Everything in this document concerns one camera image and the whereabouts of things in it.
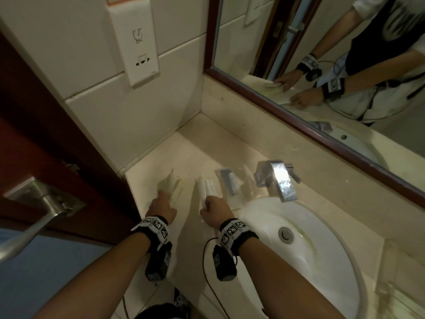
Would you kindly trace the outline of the person's left hand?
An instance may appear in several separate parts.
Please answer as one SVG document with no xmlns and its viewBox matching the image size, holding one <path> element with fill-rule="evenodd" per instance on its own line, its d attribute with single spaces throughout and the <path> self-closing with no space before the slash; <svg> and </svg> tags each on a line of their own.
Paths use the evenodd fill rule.
<svg viewBox="0 0 425 319">
<path fill-rule="evenodd" d="M 176 215 L 177 210 L 172 208 L 170 204 L 156 204 L 156 199 L 153 199 L 145 216 L 161 216 L 170 225 L 175 220 Z"/>
</svg>

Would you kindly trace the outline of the person's right hand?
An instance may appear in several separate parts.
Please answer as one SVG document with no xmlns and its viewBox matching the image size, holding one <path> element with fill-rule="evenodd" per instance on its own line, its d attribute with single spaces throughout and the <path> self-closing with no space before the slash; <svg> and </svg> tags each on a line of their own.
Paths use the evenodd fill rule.
<svg viewBox="0 0 425 319">
<path fill-rule="evenodd" d="M 216 230 L 220 230 L 221 225 L 228 220 L 236 219 L 229 205 L 223 198 L 220 198 L 219 210 L 200 210 L 200 215 L 207 225 Z"/>
</svg>

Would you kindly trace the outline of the metal sink drain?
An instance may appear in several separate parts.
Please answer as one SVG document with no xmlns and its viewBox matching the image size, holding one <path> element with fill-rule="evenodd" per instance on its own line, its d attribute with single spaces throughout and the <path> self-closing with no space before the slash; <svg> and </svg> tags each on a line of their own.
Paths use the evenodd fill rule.
<svg viewBox="0 0 425 319">
<path fill-rule="evenodd" d="M 279 229 L 278 236 L 279 239 L 287 245 L 290 245 L 294 242 L 294 233 L 288 227 L 281 227 Z"/>
</svg>

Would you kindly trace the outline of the white sink basin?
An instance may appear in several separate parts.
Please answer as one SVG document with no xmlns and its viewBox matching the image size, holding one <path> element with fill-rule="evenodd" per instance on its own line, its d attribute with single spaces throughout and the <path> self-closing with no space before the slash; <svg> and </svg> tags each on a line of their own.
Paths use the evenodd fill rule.
<svg viewBox="0 0 425 319">
<path fill-rule="evenodd" d="M 334 231 L 297 202 L 259 198 L 235 215 L 246 222 L 271 248 L 306 278 L 346 319 L 366 319 L 368 298 L 360 269 Z M 294 242 L 283 243 L 281 227 L 294 233 Z"/>
</svg>

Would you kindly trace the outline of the brown wooden door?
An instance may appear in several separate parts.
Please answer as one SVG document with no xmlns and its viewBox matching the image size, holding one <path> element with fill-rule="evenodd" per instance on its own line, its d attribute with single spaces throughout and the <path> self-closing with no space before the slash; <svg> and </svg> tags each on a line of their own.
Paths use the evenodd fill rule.
<svg viewBox="0 0 425 319">
<path fill-rule="evenodd" d="M 3 197 L 29 177 L 87 204 L 41 235 L 113 246 L 140 221 L 126 182 L 0 30 L 0 229 L 21 234 L 43 216 Z"/>
</svg>

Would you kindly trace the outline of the black marker wristband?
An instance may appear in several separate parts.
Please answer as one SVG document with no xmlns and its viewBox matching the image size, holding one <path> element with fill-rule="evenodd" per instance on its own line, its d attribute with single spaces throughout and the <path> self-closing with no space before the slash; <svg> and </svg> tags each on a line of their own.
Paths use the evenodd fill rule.
<svg viewBox="0 0 425 319">
<path fill-rule="evenodd" d="M 148 253 L 158 252 L 169 242 L 168 221 L 163 216 L 148 216 L 131 229 L 131 234 L 142 233 L 151 242 Z"/>
<path fill-rule="evenodd" d="M 239 248 L 249 238 L 259 239 L 258 235 L 246 222 L 234 218 L 221 224 L 218 243 L 231 257 L 238 257 Z"/>
</svg>

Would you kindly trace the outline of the person's left forearm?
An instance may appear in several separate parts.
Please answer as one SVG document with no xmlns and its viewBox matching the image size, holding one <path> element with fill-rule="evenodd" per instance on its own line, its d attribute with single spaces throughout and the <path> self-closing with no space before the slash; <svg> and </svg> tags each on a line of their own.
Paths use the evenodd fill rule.
<svg viewBox="0 0 425 319">
<path fill-rule="evenodd" d="M 33 319 L 110 319 L 151 245 L 135 233 L 75 276 Z"/>
</svg>

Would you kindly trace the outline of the long white packet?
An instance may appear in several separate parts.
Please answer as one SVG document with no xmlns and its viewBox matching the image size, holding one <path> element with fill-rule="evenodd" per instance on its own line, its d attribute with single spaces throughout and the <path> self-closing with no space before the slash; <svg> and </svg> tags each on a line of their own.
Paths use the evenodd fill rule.
<svg viewBox="0 0 425 319">
<path fill-rule="evenodd" d="M 195 189 L 199 196 L 199 209 L 206 209 L 205 199 L 207 196 L 216 196 L 221 198 L 212 178 L 198 177 L 195 179 Z"/>
</svg>

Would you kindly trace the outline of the person's right forearm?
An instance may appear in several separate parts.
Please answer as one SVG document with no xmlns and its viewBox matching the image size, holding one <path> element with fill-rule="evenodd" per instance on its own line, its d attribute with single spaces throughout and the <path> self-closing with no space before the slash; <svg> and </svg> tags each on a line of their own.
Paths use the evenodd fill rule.
<svg viewBox="0 0 425 319">
<path fill-rule="evenodd" d="M 345 319 L 307 279 L 257 238 L 238 249 L 269 319 Z"/>
</svg>

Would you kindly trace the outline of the clear plastic toiletry packet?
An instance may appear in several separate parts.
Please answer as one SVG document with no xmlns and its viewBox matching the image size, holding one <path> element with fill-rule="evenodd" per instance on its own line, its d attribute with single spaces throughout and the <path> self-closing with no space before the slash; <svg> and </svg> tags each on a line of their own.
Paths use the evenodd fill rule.
<svg viewBox="0 0 425 319">
<path fill-rule="evenodd" d="M 216 169 L 215 174 L 219 180 L 222 194 L 232 211 L 242 209 L 247 205 L 248 199 L 243 193 L 241 182 L 233 169 L 222 167 Z"/>
</svg>

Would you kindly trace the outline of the black clothing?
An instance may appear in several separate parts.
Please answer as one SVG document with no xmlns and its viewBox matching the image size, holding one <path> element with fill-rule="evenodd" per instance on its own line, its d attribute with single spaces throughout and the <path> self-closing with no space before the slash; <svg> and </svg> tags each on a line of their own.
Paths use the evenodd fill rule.
<svg viewBox="0 0 425 319">
<path fill-rule="evenodd" d="M 134 319 L 190 319 L 191 302 L 174 288 L 173 303 L 153 305 L 141 311 Z"/>
</svg>

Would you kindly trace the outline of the wood framed mirror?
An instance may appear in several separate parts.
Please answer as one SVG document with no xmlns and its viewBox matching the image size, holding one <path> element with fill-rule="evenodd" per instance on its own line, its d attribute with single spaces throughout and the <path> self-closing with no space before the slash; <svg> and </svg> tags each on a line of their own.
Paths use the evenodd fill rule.
<svg viewBox="0 0 425 319">
<path fill-rule="evenodd" d="M 425 0 L 209 0 L 205 71 L 425 209 Z"/>
</svg>

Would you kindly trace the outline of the chrome faucet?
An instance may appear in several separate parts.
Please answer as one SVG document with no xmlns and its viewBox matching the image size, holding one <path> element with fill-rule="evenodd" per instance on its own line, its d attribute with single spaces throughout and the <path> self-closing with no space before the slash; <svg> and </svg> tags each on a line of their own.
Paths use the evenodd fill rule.
<svg viewBox="0 0 425 319">
<path fill-rule="evenodd" d="M 300 184 L 301 179 L 290 163 L 281 160 L 259 161 L 253 177 L 257 187 L 275 188 L 281 202 L 293 202 L 298 199 L 292 182 Z"/>
</svg>

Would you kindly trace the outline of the white paper packet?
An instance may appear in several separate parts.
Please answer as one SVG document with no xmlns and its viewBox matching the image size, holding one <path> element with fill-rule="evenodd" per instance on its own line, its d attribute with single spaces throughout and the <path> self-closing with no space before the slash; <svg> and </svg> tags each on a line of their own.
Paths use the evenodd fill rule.
<svg viewBox="0 0 425 319">
<path fill-rule="evenodd" d="M 171 202 L 176 195 L 178 195 L 178 188 L 181 181 L 182 178 L 174 172 L 174 169 L 171 169 L 170 173 L 157 183 L 157 191 L 164 191 L 167 193 Z"/>
</svg>

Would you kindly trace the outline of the white wall socket panel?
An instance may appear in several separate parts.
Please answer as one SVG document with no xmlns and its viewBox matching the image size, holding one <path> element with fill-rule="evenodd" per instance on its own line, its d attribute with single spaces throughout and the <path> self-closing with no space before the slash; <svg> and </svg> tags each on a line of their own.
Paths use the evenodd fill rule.
<svg viewBox="0 0 425 319">
<path fill-rule="evenodd" d="M 132 88 L 160 74 L 150 0 L 106 0 L 114 37 Z"/>
</svg>

